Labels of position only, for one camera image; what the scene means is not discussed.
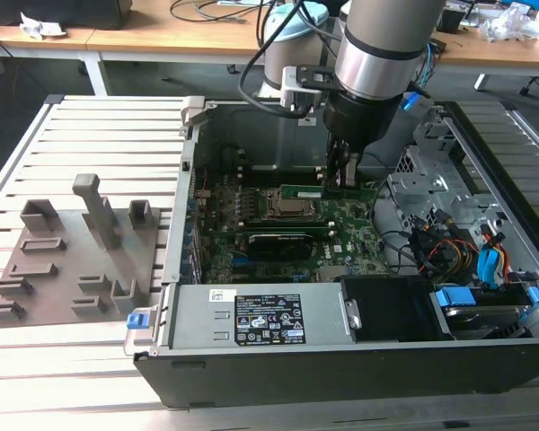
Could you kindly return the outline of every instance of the gray plastic part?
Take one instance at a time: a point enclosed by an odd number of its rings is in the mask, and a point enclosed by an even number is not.
[[[34,291],[26,278],[0,280],[0,295],[29,295]]]
[[[156,223],[147,200],[132,200],[129,204],[128,216],[133,229],[151,227]]]
[[[84,200],[90,220],[100,234],[106,250],[113,250],[119,246],[119,237],[114,232],[114,213],[110,202],[100,197],[99,186],[100,179],[95,173],[79,173],[75,177],[72,191]]]
[[[98,295],[74,298],[71,308],[77,316],[101,316],[106,312],[106,305]]]
[[[85,294],[103,292],[111,287],[111,282],[105,274],[101,276],[78,276],[78,280],[78,286]]]
[[[58,211],[57,217],[48,218],[51,231],[29,231],[22,234],[12,256],[6,264],[2,280],[24,277],[33,287],[33,295],[12,297],[24,309],[20,320],[0,320],[0,328],[17,326],[83,323],[88,321],[123,321],[125,316],[110,298],[111,284],[118,280],[126,290],[135,279],[139,286],[139,306],[149,300],[152,269],[154,266],[155,241],[158,226],[132,229],[127,208],[114,211],[114,229],[120,236],[118,248],[106,251],[96,230],[89,230],[83,211]],[[152,208],[154,220],[160,219],[160,210]],[[41,252],[23,252],[21,246],[27,240],[51,240],[62,238],[66,248]],[[54,274],[49,264],[57,268]],[[83,276],[106,276],[108,287],[89,290],[78,285]],[[78,313],[71,306],[74,298],[98,295],[106,311],[101,313]]]
[[[49,219],[57,217],[57,212],[47,199],[29,200],[24,205],[20,218],[29,231],[49,231]]]
[[[128,314],[141,305],[144,296],[136,280],[132,280],[128,293],[124,292],[119,281],[116,280],[112,283],[110,298],[119,312]]]
[[[8,271],[10,277],[55,276],[56,274],[57,268],[52,262],[30,265],[14,263]]]
[[[18,321],[24,309],[15,301],[0,301],[0,321]]]
[[[20,250],[24,253],[40,253],[42,251],[62,251],[66,248],[66,243],[62,238],[39,238],[37,240],[28,239],[20,244]]]

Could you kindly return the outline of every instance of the aluminum profile table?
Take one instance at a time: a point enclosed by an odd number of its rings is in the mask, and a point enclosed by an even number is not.
[[[82,209],[73,178],[96,172],[113,207],[146,198],[162,209],[157,299],[183,146],[181,103],[81,96],[44,105],[0,173],[0,274],[26,199],[49,196],[56,208]],[[125,334],[120,321],[0,329],[0,429],[539,429],[539,379],[499,395],[168,410],[124,356]],[[296,370],[266,371],[291,373],[295,384]]]
[[[510,106],[504,107],[498,102],[459,105],[539,216],[539,134]],[[464,164],[478,190],[489,193],[487,184],[468,157]]]

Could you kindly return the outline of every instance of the warning label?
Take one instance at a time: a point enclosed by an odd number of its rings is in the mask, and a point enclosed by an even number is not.
[[[234,339],[240,346],[304,344],[299,295],[236,296]]]

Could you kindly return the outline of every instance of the white label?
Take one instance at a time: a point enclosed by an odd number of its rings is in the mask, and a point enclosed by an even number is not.
[[[316,117],[305,117],[297,121],[298,126],[315,126],[317,124]]]
[[[305,199],[320,199],[322,197],[322,193],[319,191],[299,191],[297,192],[297,197]]]
[[[236,292],[235,289],[210,289],[209,301],[211,303],[232,303]]]

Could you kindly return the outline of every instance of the metal bracket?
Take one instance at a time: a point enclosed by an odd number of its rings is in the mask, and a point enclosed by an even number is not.
[[[189,126],[193,126],[204,119],[207,111],[204,96],[189,96],[181,103],[181,123],[185,127],[184,134]]]

